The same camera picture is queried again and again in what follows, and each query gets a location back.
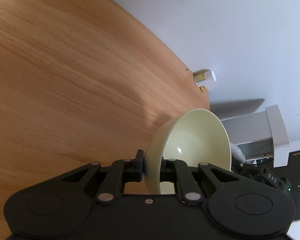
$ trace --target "screw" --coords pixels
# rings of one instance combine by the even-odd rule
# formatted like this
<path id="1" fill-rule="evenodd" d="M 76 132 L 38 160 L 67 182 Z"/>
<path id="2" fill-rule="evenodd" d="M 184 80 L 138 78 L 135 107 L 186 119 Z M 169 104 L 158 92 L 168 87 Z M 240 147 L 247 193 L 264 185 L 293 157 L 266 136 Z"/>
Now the screw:
<path id="1" fill-rule="evenodd" d="M 113 200 L 114 196 L 111 193 L 101 193 L 98 195 L 98 199 L 101 201 Z"/>
<path id="2" fill-rule="evenodd" d="M 148 198 L 148 199 L 145 200 L 145 203 L 146 204 L 152 204 L 153 203 L 153 199 Z"/>
<path id="3" fill-rule="evenodd" d="M 185 197 L 187 200 L 198 200 L 201 198 L 201 195 L 196 192 L 189 192 L 189 193 L 185 194 Z"/>

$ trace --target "black device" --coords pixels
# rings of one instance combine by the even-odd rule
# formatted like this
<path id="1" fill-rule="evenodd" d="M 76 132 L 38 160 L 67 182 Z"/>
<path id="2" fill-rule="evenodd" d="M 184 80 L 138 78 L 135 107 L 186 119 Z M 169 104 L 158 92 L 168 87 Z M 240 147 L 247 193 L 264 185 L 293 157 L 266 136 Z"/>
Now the black device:
<path id="1" fill-rule="evenodd" d="M 89 163 L 12 195 L 9 240 L 290 239 L 295 206 L 282 190 L 209 163 L 162 160 L 174 195 L 124 194 L 140 182 L 144 152 L 110 167 Z"/>

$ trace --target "wooden tabletop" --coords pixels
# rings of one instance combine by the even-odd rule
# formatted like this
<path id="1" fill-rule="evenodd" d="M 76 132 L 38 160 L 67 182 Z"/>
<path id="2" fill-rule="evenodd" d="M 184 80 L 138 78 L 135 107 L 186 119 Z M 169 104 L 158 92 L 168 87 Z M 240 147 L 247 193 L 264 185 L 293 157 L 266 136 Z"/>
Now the wooden tabletop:
<path id="1" fill-rule="evenodd" d="M 0 239 L 13 192 L 133 158 L 198 107 L 208 94 L 191 71 L 113 1 L 0 0 Z"/>

